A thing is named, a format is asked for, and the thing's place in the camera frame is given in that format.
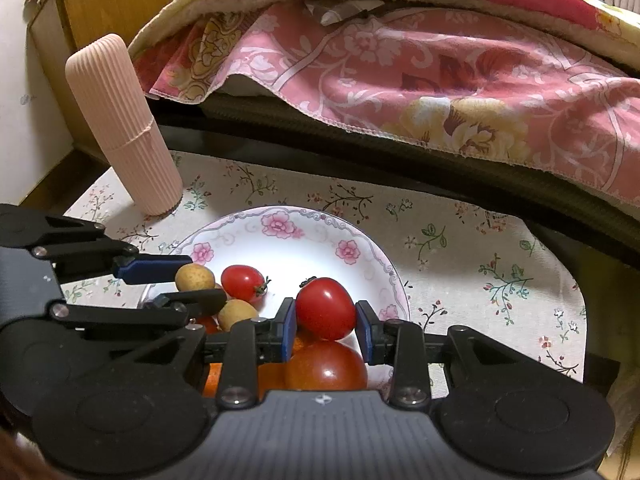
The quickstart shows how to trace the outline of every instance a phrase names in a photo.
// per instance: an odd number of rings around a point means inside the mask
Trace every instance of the white wall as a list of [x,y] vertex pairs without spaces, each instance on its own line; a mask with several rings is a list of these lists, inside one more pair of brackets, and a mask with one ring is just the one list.
[[0,202],[19,203],[67,155],[71,136],[27,34],[35,3],[0,0]]

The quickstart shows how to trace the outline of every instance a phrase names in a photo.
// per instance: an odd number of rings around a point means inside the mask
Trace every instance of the pink ribbed case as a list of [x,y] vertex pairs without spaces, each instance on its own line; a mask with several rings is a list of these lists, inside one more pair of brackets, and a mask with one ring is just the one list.
[[66,80],[104,155],[148,215],[172,209],[182,181],[120,36],[109,34],[73,54]]

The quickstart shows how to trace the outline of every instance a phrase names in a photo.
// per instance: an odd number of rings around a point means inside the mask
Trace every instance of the blanket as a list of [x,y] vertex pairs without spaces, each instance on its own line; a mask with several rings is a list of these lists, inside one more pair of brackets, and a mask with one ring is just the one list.
[[602,59],[640,68],[639,15],[599,0],[393,1],[323,25],[305,0],[174,0],[129,51],[149,94],[197,104],[243,75],[326,124],[640,205],[640,86]]

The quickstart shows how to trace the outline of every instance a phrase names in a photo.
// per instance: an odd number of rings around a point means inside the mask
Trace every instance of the floral plate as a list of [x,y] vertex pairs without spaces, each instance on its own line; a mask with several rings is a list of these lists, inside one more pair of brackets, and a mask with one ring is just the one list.
[[[273,317],[282,300],[294,297],[311,276],[328,276],[347,289],[353,301],[367,300],[380,319],[409,319],[402,282],[393,264],[362,231],[325,212],[290,206],[266,206],[219,218],[178,245],[173,254],[188,254],[219,278],[233,264],[245,264],[271,280],[258,306]],[[175,283],[149,285],[142,304]],[[360,351],[352,332],[342,343]],[[383,388],[390,367],[369,367],[369,387]]]

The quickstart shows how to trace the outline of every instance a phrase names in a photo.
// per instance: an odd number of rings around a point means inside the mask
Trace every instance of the ribbed gray panel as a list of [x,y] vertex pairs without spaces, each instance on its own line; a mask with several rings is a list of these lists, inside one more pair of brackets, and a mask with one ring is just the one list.
[[[453,452],[431,420],[377,392],[271,392],[223,413],[188,457],[149,480],[498,480]],[[595,480],[596,473],[575,476]]]

